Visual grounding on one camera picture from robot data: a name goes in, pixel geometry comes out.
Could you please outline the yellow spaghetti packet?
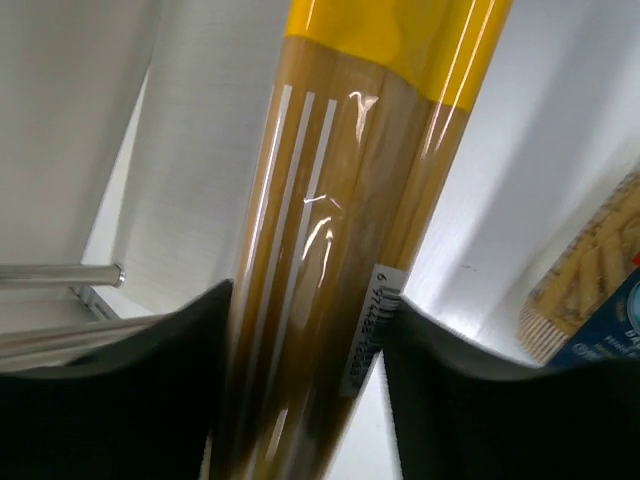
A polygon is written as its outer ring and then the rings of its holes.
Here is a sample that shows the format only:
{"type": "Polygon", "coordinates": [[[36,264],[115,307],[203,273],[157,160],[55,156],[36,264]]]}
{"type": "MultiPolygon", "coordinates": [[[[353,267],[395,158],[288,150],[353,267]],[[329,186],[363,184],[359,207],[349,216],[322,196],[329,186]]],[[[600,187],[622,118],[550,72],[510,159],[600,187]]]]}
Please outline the yellow spaghetti packet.
{"type": "Polygon", "coordinates": [[[231,300],[213,479],[318,479],[511,5],[294,1],[231,300]]]}

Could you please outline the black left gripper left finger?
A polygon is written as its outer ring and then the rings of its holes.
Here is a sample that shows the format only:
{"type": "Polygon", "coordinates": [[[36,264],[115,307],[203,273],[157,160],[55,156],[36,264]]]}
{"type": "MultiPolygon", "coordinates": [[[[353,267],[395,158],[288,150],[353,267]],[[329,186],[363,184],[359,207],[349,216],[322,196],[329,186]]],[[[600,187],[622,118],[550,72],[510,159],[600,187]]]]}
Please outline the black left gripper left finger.
{"type": "Polygon", "coordinates": [[[69,364],[1,376],[4,479],[197,479],[233,284],[69,364]]]}

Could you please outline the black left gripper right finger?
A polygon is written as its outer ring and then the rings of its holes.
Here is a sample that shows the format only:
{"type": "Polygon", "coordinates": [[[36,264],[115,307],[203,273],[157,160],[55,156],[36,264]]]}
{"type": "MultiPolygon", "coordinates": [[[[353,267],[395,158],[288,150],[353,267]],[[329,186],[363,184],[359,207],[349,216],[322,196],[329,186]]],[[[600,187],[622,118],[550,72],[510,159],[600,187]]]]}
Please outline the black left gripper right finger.
{"type": "Polygon", "coordinates": [[[401,304],[383,357],[407,479],[635,479],[639,364],[535,369],[401,304]]]}

